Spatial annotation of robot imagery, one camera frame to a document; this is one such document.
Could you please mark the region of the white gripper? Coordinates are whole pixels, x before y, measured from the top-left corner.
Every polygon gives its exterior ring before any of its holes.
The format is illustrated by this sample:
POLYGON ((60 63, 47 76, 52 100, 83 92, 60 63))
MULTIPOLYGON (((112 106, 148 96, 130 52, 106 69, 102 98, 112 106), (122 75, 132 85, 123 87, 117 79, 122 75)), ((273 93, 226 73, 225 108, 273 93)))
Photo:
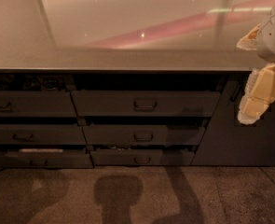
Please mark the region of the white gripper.
POLYGON ((244 125, 257 122, 275 102, 275 5, 269 14, 237 43, 238 49, 257 50, 257 55, 270 62, 249 75, 241 98, 238 121, 244 125))

